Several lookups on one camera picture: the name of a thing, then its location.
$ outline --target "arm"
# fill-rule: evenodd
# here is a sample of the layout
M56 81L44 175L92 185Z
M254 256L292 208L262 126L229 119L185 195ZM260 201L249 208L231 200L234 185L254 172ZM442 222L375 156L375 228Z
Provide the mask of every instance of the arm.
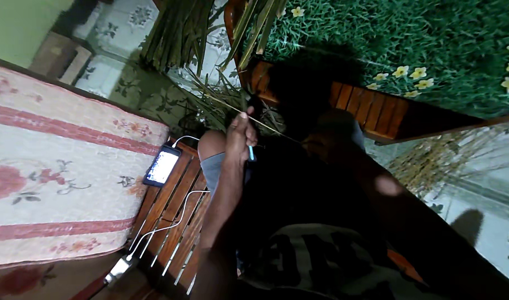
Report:
M242 197L247 146L256 142L256 131L243 112L227 132L221 174L200 233L199 268L191 299L226 299L231 295L237 278L231 216Z
M453 297L509 299L509 279L355 144L333 132L307 141L309 152L352 172L389 242L431 287Z

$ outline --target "knee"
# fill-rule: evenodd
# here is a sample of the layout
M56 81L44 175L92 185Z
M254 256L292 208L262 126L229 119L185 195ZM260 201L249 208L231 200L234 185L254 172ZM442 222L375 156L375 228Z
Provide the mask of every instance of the knee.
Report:
M197 151L199 159L205 160L210 156L224 152L226 136L220 130L209 130L199 140Z

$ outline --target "wooden chair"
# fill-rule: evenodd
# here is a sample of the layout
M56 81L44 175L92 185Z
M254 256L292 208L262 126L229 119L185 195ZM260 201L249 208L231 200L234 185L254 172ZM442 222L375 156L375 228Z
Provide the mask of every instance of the wooden chair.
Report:
M182 154L165 185L147 190L131 238L171 226L172 221L180 219L186 195L206 189L197 152L182 143L178 143L178 148ZM138 268L147 275L157 295L164 294L169 299L189 298L187 292L197 272L199 233L209 204L210 193L191 194L185 201L182 222L150 235L150 241L142 242L136 252L135 257L139 257L145 247Z
M224 21L230 43L232 31L241 17L245 0L229 0L224 11ZM238 66L240 54L235 55ZM271 86L272 68L288 69L288 66L273 65L252 58L245 70L238 70L242 87L251 91L268 105L280 102L280 95ZM305 70L303 76L312 76ZM509 116L490 120L479 119L459 112L396 97L382 92L368 90L341 82L327 82L330 91L319 91L332 107L352 113L367 137L382 144L392 144L418 138L436 136L442 133L472 129L482 126L509 122Z

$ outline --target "floral blanket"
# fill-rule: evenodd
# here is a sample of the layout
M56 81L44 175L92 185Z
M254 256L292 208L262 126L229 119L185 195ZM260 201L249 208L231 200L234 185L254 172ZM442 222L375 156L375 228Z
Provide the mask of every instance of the floral blanket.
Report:
M0 267L123 246L168 127L0 67Z

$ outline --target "pink stripe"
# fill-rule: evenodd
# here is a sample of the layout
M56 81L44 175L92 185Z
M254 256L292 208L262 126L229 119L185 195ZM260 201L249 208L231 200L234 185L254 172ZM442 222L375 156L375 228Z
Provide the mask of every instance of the pink stripe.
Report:
M0 225L0 241L121 231L130 228L134 219Z
M154 156L159 146L0 106L0 124Z
M138 116L138 115L131 114L130 112L125 112L123 109L121 109L121 108L119 108L119 107L117 107L117 106L115 106L115 105L108 104L108 103L105 103L105 102L100 101L100 100L97 100L97 99L84 97L84 96L82 96L82 95L80 95L80 94L77 94L77 93L75 93L75 92L72 92L72 91L70 91L70 90L68 90L68 89L66 89L66 88L64 88L64 87L59 86L59 85L55 85L55 84L51 84L51 83L47 83L47 82L41 81L41 80L39 80L39 79L36 79L36 78L30 77L30 76L25 75L25 74L23 74L23 73L21 73L21 72L18 72L18 71L14 71L14 70L6 69L6 68L4 68L4 67L0 67L0 72L10 73L10 74L13 74L13 75L16 75L16 76L22 77L22 78L24 77L24 78L26 78L26 79L28 79L28 80L33 81L33 82L34 82L34 83L36 83L36 84L40 84L40 85L44 85L44 86L48 86L50 89L58 90L58 91L63 92L63 93L71 93L72 95L77 96L77 97L78 97L78 98L80 98L80 99L87 100L87 101L91 101L91 102L95 102L95 103L98 103L98 104L100 104L100 105L103 105L103 106L106 106L106 107L109 107L109 108L115 109L115 110L117 110L117 111L123 112L123 113L125 113L125 114L133 115L133 116L135 116L136 118L138 118L138 119L140 119L140 120L142 120L142 121L145 121L145 122L152 122L152 123L156 123L156 124L158 124L158 125L160 125L160 126L168 126L168 125L166 125L166 124L164 124L164 123L160 123L160 122L157 122L157 121L153 121L153 120L151 120L151 119L146 119L146 118L144 118L144 117L140 117L140 116Z

